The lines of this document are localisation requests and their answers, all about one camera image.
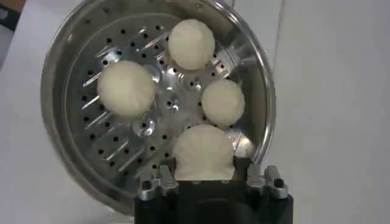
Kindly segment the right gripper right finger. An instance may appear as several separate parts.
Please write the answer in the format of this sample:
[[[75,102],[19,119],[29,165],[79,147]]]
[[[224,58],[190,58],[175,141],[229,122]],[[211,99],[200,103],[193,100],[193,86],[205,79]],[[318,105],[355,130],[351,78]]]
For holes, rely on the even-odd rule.
[[[264,170],[264,174],[260,174],[258,165],[250,165],[247,170],[247,185],[260,193],[270,193],[272,198],[284,200],[288,198],[288,186],[281,178],[278,168],[274,165],[269,165]]]

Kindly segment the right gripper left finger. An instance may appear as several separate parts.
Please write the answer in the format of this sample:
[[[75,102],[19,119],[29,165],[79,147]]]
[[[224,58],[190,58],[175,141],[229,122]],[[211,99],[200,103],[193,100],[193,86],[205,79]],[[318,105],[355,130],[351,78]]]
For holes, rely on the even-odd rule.
[[[141,174],[138,198],[142,201],[153,200],[157,196],[177,195],[178,192],[179,184],[166,164]]]

